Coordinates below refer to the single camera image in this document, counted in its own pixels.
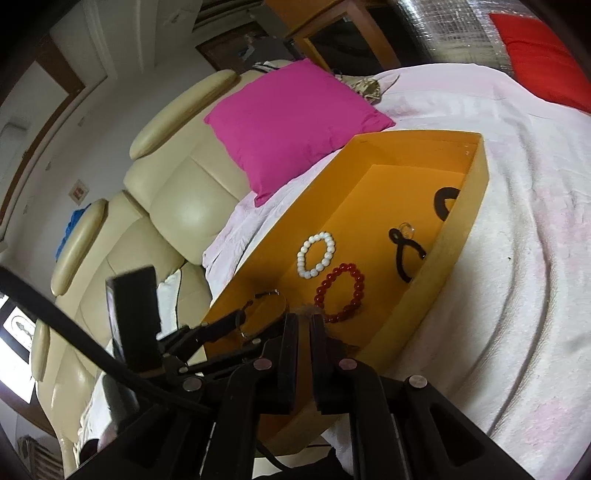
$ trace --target pink pillow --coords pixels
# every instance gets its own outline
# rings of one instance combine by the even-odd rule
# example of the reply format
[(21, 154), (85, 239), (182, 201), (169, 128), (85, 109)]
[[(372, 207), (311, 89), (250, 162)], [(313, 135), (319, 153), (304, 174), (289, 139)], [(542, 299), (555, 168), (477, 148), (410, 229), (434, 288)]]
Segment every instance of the pink pillow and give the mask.
[(249, 83), (204, 121), (246, 173), (257, 207), (353, 136), (394, 126), (307, 59)]

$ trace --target leather upholstery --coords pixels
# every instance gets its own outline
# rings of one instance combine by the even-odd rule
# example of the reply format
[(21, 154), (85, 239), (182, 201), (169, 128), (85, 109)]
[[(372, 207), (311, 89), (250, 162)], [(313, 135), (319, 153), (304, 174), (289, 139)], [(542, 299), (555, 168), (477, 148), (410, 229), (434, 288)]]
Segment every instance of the leather upholstery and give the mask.
[(77, 235), (70, 235), (66, 241), (51, 276), (51, 292), (56, 297), (63, 295), (70, 286), (74, 273), (100, 230), (106, 207), (107, 201), (104, 199), (92, 203), (76, 224)]
[[(209, 309), (211, 293), (199, 266), (203, 250), (250, 188), (203, 118), (220, 98), (260, 75), (247, 72), (235, 85), (235, 75), (218, 72), (174, 100), (134, 141), (130, 155), (137, 160), (125, 176), (128, 191), (95, 202), (74, 228), (51, 285), (56, 305), (102, 346), (111, 338), (105, 280), (113, 275), (152, 264), (161, 282), (181, 268), (179, 324), (198, 325)], [(202, 360), (203, 353), (197, 357)], [(31, 369), (69, 475), (98, 369), (42, 322), (35, 329)]]

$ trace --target blue cloth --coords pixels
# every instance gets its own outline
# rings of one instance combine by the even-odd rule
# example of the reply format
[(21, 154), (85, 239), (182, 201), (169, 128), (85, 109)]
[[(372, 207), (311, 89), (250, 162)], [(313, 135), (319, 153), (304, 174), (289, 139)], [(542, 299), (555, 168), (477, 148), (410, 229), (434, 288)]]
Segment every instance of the blue cloth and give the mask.
[(61, 250), (64, 248), (64, 245), (66, 244), (69, 236), (72, 234), (72, 230), (74, 229), (74, 227), (76, 226), (76, 224), (78, 223), (80, 218), (82, 217), (82, 214), (86, 211), (86, 209), (89, 206), (90, 205), (86, 205), (84, 208), (74, 210), (74, 213), (72, 213), (72, 216), (70, 217), (70, 221), (68, 222), (68, 226), (66, 227), (66, 232), (64, 234), (64, 238), (61, 239), (60, 246), (57, 248), (56, 262), (57, 262), (57, 259), (60, 258)]

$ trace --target white cloth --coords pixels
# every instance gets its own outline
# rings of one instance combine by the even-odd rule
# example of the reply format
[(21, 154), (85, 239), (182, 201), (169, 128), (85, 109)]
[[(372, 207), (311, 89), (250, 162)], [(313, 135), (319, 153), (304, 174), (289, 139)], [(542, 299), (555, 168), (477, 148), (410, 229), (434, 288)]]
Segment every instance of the white cloth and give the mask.
[[(486, 67), (397, 72), (376, 105), (393, 129), (482, 133), (490, 182), (449, 280), (389, 375), (425, 375), (533, 477), (562, 480), (591, 442), (591, 118)], [(333, 156), (263, 207), (241, 202), (204, 254), (214, 298)], [(351, 471), (346, 422), (324, 436)]]
[[(160, 282), (156, 289), (158, 298), (158, 312), (160, 314), (160, 333), (156, 338), (161, 339), (178, 329), (177, 300), (178, 290), (181, 286), (181, 271), (177, 270)], [(113, 340), (107, 343), (105, 350), (113, 355)], [(74, 445), (76, 462), (84, 444), (90, 439), (98, 439), (111, 423), (111, 411), (105, 397), (103, 388), (104, 372), (101, 372), (96, 380), (95, 387), (90, 396), (88, 405), (80, 417), (80, 429), (78, 441)]]

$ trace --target bubble wrap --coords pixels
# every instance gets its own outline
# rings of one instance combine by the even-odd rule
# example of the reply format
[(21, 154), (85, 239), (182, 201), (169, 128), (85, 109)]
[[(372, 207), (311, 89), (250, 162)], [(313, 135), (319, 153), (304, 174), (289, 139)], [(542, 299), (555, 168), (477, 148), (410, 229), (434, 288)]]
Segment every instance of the bubble wrap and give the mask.
[(535, 15), (519, 0), (388, 0), (435, 63), (477, 63), (513, 76), (489, 13)]

